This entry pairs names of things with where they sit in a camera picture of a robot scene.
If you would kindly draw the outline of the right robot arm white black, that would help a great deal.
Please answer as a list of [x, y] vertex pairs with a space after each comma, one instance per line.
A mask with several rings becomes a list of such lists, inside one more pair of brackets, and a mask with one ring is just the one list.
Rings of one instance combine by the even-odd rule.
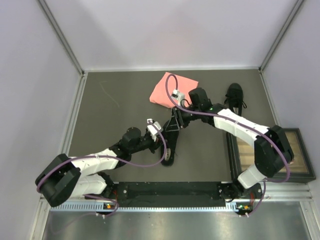
[[232, 112], [217, 103], [212, 104], [203, 88], [195, 88], [189, 92], [191, 104], [182, 105], [182, 95], [177, 89], [172, 93], [165, 91], [173, 103], [171, 119], [164, 125], [167, 140], [168, 157], [164, 165], [171, 165], [178, 141], [180, 129], [186, 128], [191, 121], [201, 120], [203, 123], [223, 130], [253, 147], [254, 163], [241, 172], [231, 183], [220, 185], [220, 196], [225, 201], [245, 198], [252, 188], [261, 181], [271, 179], [282, 168], [288, 168], [294, 159], [293, 150], [285, 131], [278, 125], [267, 127], [256, 124]]

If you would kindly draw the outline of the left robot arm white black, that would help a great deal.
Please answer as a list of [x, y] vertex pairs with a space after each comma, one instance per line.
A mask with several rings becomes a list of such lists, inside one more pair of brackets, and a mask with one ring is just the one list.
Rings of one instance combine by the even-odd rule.
[[159, 147], [167, 147], [162, 128], [150, 124], [141, 135], [139, 128], [131, 127], [117, 143], [101, 152], [82, 157], [57, 155], [36, 178], [36, 189], [51, 207], [82, 196], [89, 199], [113, 197], [117, 187], [105, 171], [130, 164], [135, 153], [146, 149], [154, 153]]

